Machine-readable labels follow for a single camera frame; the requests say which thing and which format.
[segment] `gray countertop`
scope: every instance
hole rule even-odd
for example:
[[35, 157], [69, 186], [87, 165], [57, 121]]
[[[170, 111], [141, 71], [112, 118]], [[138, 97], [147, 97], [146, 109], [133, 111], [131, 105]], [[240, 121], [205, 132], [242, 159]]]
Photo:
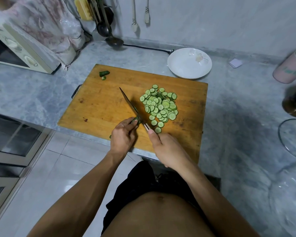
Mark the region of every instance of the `gray countertop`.
[[[262, 236], [290, 236], [272, 214], [268, 191], [275, 174], [296, 163], [277, 136], [278, 125], [291, 118], [281, 102], [296, 81], [278, 83], [272, 77], [276, 66], [268, 62], [248, 59], [233, 69], [228, 62], [234, 56], [209, 55], [212, 70], [199, 80], [208, 83], [199, 166], [221, 177], [223, 195]], [[75, 88], [96, 63], [174, 76], [167, 67], [168, 56], [136, 47], [114, 51], [104, 42], [93, 42], [68, 71], [60, 68], [53, 75], [0, 64], [0, 114], [109, 145], [107, 140], [57, 126]], [[155, 158], [147, 151], [134, 153]]]

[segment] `white tile floor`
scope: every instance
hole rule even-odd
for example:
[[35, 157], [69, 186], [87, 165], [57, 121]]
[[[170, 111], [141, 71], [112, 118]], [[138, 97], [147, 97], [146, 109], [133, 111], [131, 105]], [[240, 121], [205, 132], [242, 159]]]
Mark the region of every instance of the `white tile floor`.
[[[0, 219], [0, 237], [25, 237], [57, 199], [99, 163], [110, 147], [56, 132]], [[141, 161], [129, 153], [118, 167], [85, 237], [101, 235], [106, 204]]]

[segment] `hand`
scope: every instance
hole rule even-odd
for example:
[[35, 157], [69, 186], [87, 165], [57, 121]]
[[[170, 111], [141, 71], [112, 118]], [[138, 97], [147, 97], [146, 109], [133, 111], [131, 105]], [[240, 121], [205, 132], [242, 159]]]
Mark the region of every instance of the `hand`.
[[131, 122], [134, 117], [121, 121], [112, 131], [110, 152], [122, 155], [124, 158], [135, 141], [135, 130], [138, 120]]
[[149, 139], [155, 150], [156, 156], [166, 167], [179, 172], [180, 168], [192, 163], [190, 156], [183, 147], [170, 134], [156, 134], [154, 130], [148, 131]]

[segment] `cutting board handle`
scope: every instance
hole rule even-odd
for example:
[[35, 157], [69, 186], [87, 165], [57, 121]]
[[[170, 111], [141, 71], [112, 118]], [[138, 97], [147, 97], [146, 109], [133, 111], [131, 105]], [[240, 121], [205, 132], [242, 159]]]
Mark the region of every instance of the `cutting board handle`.
[[71, 99], [74, 98], [75, 94], [77, 94], [77, 91], [79, 90], [79, 88], [82, 86], [82, 84], [80, 84], [79, 86], [77, 86], [77, 88], [75, 89], [74, 93], [71, 96]]

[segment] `pink bottle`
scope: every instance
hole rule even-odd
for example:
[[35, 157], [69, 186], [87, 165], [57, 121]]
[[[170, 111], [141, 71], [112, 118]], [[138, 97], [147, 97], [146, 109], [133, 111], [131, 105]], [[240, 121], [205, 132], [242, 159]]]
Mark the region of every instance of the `pink bottle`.
[[273, 77], [281, 83], [296, 80], [296, 51], [274, 70]]

